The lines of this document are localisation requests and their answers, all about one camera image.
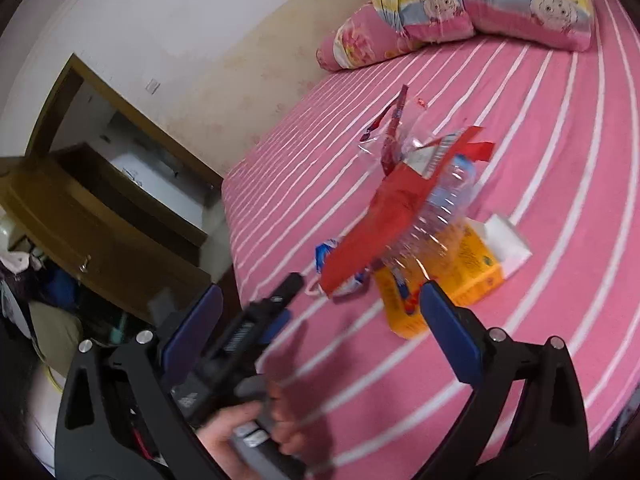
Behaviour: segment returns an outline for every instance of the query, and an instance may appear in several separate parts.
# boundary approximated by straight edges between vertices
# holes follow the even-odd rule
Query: wall
[[[22,0],[0,36],[0,115],[31,48],[65,0]]]
[[[53,82],[75,52],[127,101],[225,174],[322,77],[315,46],[366,0],[297,0],[300,12],[290,4],[280,8],[288,1],[66,0],[12,83],[0,118],[0,155],[24,153]],[[24,12],[15,19],[28,21]],[[273,25],[268,31],[265,22]],[[12,34],[19,23],[10,24]],[[4,35],[1,41],[15,43]],[[263,63],[276,59],[277,66],[288,60],[288,70],[263,75],[255,63],[243,67],[236,52],[249,59],[260,54]],[[0,86],[11,79],[0,77]],[[153,95],[145,91],[151,78],[161,83]],[[273,80],[273,90],[262,85],[255,91],[255,80],[265,78]],[[252,103],[258,102],[254,113]],[[252,120],[245,123],[248,115]]]
[[[198,229],[203,228],[209,190],[206,184],[189,171],[182,171],[179,163],[174,164],[160,146],[123,115],[116,114],[115,108],[87,83],[82,84],[71,101],[52,150],[82,142],[156,200]]]

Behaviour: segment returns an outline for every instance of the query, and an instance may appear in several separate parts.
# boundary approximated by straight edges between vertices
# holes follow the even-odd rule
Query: door frame
[[[219,174],[107,85],[76,54],[72,54],[66,62],[38,115],[24,154],[25,163],[37,163],[38,160],[42,160],[49,154],[60,124],[62,124],[62,120],[83,82],[91,85],[98,95],[122,113],[145,135],[160,144],[171,155],[190,168],[212,189],[220,189],[223,179]],[[192,225],[169,208],[155,208],[153,215],[187,240],[192,240],[198,247],[207,238],[207,234],[204,231]]]

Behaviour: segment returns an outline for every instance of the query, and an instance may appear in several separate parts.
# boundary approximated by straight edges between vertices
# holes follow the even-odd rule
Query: red wire
[[[153,460],[154,458],[146,450],[145,443],[142,442],[142,436],[140,435],[140,432],[136,428],[131,428],[131,429],[133,430],[133,436],[136,437],[138,446],[140,446],[140,451],[142,451],[142,456],[145,457],[147,460]]]

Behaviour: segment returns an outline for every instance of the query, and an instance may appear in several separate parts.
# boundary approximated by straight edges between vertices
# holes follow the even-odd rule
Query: wooden door
[[[105,300],[151,321],[165,289],[176,308],[193,304],[209,275],[107,208],[51,158],[0,179],[0,205],[60,267]]]

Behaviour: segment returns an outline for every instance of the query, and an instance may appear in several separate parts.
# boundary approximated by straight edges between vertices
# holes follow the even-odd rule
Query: yellow box
[[[373,272],[393,332],[411,339],[428,326],[418,304],[420,288],[434,279],[457,306],[484,298],[518,270],[531,256],[509,222],[493,215],[485,224],[467,220],[455,258],[444,266],[421,258],[402,261],[402,272],[388,267]]]

